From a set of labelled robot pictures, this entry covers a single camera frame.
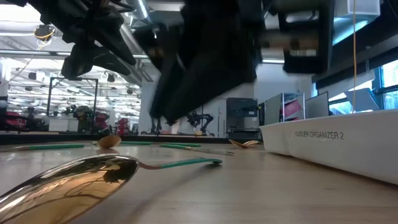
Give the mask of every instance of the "window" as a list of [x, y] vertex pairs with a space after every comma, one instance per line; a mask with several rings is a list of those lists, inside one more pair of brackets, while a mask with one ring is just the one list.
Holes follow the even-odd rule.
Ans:
[[[372, 88], [372, 82], [373, 82], [372, 80], [364, 82], [364, 83], [356, 86], [355, 90], [361, 90], [363, 88], [370, 88], [371, 89]], [[330, 98], [329, 101], [340, 100], [340, 99], [344, 99], [346, 97], [347, 96], [344, 93], [340, 93], [339, 95]]]
[[398, 108], [398, 91], [383, 94], [384, 109]]
[[398, 85], [398, 60], [382, 66], [382, 87]]
[[352, 109], [353, 109], [353, 107], [351, 106], [351, 103], [349, 103], [349, 101], [341, 102], [341, 103], [335, 103], [335, 104], [332, 104], [332, 105], [329, 106], [329, 110], [334, 115], [350, 114]]

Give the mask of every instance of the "equipment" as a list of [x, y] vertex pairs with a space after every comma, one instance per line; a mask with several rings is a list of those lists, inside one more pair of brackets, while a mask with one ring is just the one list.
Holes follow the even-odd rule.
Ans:
[[160, 119], [157, 119], [157, 124], [155, 125], [155, 118], [150, 117], [150, 123], [150, 133], [147, 133], [146, 131], [141, 131], [141, 134], [162, 134], [162, 125], [160, 123]]
[[[63, 64], [65, 78], [75, 79], [93, 65], [128, 75], [136, 63], [126, 42], [131, 33], [121, 33], [120, 12], [135, 10], [129, 5], [118, 0], [8, 1], [29, 3], [41, 13], [44, 24], [52, 23], [63, 32], [65, 42], [76, 43]], [[288, 73], [325, 72], [330, 64], [334, 2], [184, 0], [183, 24], [136, 29], [134, 38], [162, 73], [150, 115], [174, 122], [212, 98], [252, 83], [262, 47], [283, 49]], [[295, 14], [301, 12], [312, 16], [297, 19]], [[266, 29], [268, 13], [278, 15], [279, 30]]]
[[35, 119], [35, 116], [33, 115], [33, 113], [34, 113], [34, 111], [35, 111], [35, 108], [34, 108], [33, 106], [30, 106], [30, 107], [27, 108], [27, 111], [28, 111], [27, 117], [28, 117], [29, 119], [34, 120], [34, 119]]
[[116, 132], [118, 135], [129, 134], [129, 120], [127, 118], [122, 118], [118, 121], [118, 131]]
[[106, 123], [106, 120], [109, 119], [109, 115], [106, 113], [95, 113], [95, 129], [96, 132], [103, 135], [110, 135], [112, 132], [112, 126]]
[[210, 114], [197, 114], [196, 111], [192, 112], [191, 114], [187, 115], [188, 122], [196, 128], [203, 119], [206, 120], [206, 123], [200, 128], [202, 135], [206, 136], [207, 126], [210, 124], [211, 121], [214, 120], [214, 117]]
[[34, 31], [34, 35], [41, 41], [49, 41], [54, 31], [54, 28], [49, 25], [39, 25], [39, 28]]
[[22, 131], [29, 132], [35, 131], [36, 123], [33, 119], [19, 115], [19, 113], [7, 111], [4, 115], [4, 127], [1, 131]]
[[235, 118], [257, 118], [257, 99], [252, 98], [227, 98], [226, 112]]
[[73, 113], [73, 117], [79, 120], [78, 132], [90, 131], [93, 128], [94, 114], [88, 106], [79, 106]]

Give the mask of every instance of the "ceiling light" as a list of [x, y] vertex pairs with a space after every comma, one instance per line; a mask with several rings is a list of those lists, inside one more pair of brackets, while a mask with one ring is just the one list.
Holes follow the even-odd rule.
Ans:
[[[8, 93], [9, 96], [30, 96], [30, 97], [44, 97], [48, 98], [48, 94], [30, 94], [30, 93]], [[51, 95], [52, 98], [68, 98], [71, 97], [70, 95]], [[84, 96], [84, 95], [77, 95], [73, 96], [76, 99], [82, 100], [94, 100], [94, 96]], [[128, 100], [128, 101], [136, 101], [137, 97], [135, 96], [109, 96], [111, 100]], [[105, 100], [105, 96], [97, 96], [97, 100]]]
[[63, 86], [70, 86], [69, 84], [67, 84], [66, 82], [59, 82], [59, 84], [63, 85]]
[[20, 99], [20, 98], [13, 98], [13, 99], [10, 99], [10, 100], [15, 101], [15, 102], [20, 102], [20, 103], [24, 102], [24, 100]]
[[132, 92], [132, 88], [129, 87], [129, 88], [127, 89], [127, 94], [128, 94], [128, 95], [132, 95], [132, 93], [133, 93], [133, 92]]
[[283, 63], [285, 63], [285, 60], [283, 60], [283, 59], [262, 59], [262, 63], [283, 64]]
[[67, 88], [67, 92], [68, 93], [79, 93], [80, 90], [78, 88], [75, 88], [75, 87], [68, 87]]
[[35, 72], [29, 72], [29, 75], [27, 76], [31, 80], [36, 80], [36, 73]]

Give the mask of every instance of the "table surface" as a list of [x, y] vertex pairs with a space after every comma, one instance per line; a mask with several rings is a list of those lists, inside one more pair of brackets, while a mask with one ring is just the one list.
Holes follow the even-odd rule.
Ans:
[[[96, 147], [1, 152], [0, 194]], [[398, 187], [292, 157], [202, 144], [234, 157], [158, 146], [119, 146], [148, 164], [214, 157], [195, 164], [139, 169], [120, 191], [72, 223], [397, 223]]]

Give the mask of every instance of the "gold spoon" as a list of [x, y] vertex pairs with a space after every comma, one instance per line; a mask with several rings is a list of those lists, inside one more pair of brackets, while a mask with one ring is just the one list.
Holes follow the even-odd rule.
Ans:
[[252, 146], [252, 145], [255, 145], [255, 144], [262, 144], [259, 141], [248, 141], [248, 142], [245, 142], [243, 144], [241, 144], [241, 143], [239, 143], [237, 141], [234, 141], [232, 139], [229, 139], [229, 141], [230, 141], [230, 143], [234, 144], [235, 146], [240, 147], [241, 149], [247, 149], [249, 146]]
[[102, 149], [110, 149], [118, 146], [122, 139], [117, 135], [110, 135], [101, 138], [96, 144]]

